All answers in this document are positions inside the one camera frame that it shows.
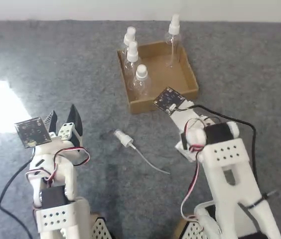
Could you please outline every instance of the white wall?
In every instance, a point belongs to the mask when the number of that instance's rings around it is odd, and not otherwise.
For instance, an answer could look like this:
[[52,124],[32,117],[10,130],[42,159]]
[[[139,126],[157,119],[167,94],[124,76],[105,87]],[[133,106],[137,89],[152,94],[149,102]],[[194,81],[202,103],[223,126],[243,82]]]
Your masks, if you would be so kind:
[[281,22],[281,0],[0,0],[0,20]]

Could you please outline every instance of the circuit board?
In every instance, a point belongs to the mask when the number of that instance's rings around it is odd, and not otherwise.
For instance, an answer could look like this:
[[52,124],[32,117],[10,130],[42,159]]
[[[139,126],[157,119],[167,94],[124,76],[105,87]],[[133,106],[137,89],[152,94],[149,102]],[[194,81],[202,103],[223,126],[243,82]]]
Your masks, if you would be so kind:
[[14,126],[25,148],[52,141],[41,117],[15,123]]
[[[175,108],[178,108],[186,98],[182,96],[180,93],[172,89],[171,87],[167,87],[160,95],[154,100],[154,105],[171,115],[174,113]],[[171,105],[175,104],[176,107],[171,109]]]

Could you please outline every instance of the clear plastic bottle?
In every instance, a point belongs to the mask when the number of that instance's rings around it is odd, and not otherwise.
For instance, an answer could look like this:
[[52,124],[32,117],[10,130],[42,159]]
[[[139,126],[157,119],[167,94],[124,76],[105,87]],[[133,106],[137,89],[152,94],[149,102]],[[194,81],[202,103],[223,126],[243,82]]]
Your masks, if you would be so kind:
[[137,67],[136,75],[133,80],[133,91],[137,100],[149,96],[151,88],[151,79],[148,75],[145,65]]
[[133,89],[133,79],[136,75],[137,66],[141,64],[141,59],[139,58],[138,45],[136,41],[130,42],[129,48],[127,50],[127,57],[124,63],[124,74],[127,78],[128,88]]
[[179,61],[179,47],[181,45],[179,29],[179,15],[174,14],[169,25],[169,30],[165,35],[165,42],[170,47],[170,57],[166,62],[167,67],[173,67]]
[[136,33],[135,27],[129,26],[127,28],[126,34],[124,36],[124,40],[120,47],[120,50],[122,51],[124,57],[126,57],[127,55],[127,49],[129,47],[130,42],[135,41],[135,33]]

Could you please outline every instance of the cardboard box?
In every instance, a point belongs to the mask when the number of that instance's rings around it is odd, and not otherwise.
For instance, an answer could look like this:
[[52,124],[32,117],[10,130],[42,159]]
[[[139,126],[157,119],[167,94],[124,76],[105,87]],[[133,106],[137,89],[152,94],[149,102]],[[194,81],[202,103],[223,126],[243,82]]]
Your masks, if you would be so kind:
[[165,42],[139,46],[139,57],[142,64],[147,66],[148,74],[152,80],[149,97],[140,100],[136,100],[133,92],[127,87],[127,78],[124,75],[124,59],[121,51],[117,52],[122,80],[132,114],[156,110],[157,108],[153,105],[153,100],[167,86],[172,87],[189,100],[197,97],[198,85],[196,77],[188,63],[185,49],[181,46],[179,51],[179,62],[169,68],[166,67],[166,62],[170,58],[170,47]]

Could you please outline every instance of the floor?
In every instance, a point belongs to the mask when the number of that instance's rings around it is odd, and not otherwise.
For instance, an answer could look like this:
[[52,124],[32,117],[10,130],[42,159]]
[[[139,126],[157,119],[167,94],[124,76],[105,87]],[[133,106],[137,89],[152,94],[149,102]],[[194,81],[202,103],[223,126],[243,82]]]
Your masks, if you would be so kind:
[[[115,50],[129,25],[136,27],[139,43],[162,40],[168,28],[159,21],[0,22],[0,81],[9,82],[32,117],[55,110],[62,123],[74,103],[92,154],[90,163],[78,168],[80,195],[107,218],[117,238],[165,239],[180,219],[194,165],[174,149],[179,136],[166,114],[128,112]],[[200,86],[196,102],[256,126],[260,188],[273,189],[281,183],[281,24],[182,22],[181,31]],[[9,107],[0,112],[0,125],[13,115],[14,105]],[[117,128],[171,175],[156,173],[123,148],[113,137]],[[250,148],[249,129],[241,126],[241,132]],[[0,193],[29,156],[15,133],[0,132]],[[30,185],[19,175],[3,204],[37,237],[31,198]],[[210,199],[201,171],[185,211]],[[281,231],[281,194],[269,202]],[[26,234],[0,212],[3,238]]]

